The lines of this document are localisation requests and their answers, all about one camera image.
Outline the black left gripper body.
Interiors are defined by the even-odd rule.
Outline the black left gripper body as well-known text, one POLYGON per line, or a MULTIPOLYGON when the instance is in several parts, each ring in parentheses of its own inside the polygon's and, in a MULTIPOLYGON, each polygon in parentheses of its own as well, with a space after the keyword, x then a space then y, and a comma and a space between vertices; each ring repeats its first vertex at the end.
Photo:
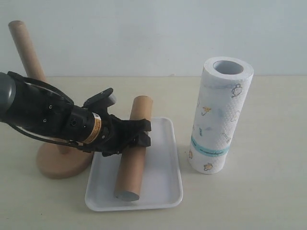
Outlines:
POLYGON ((83 152, 120 154, 134 142, 134 121, 109 114, 105 106, 74 106, 63 127, 63 139, 83 152))

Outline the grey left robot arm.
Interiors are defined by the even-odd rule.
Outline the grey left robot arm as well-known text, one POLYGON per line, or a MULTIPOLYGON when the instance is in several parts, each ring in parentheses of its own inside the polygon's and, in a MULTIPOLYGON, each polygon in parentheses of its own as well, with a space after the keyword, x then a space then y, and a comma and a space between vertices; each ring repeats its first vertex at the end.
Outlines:
POLYGON ((115 102, 112 88, 77 106, 48 83, 11 71, 0 75, 0 120, 25 136, 105 157, 128 147, 149 147, 151 122, 109 114, 115 102))

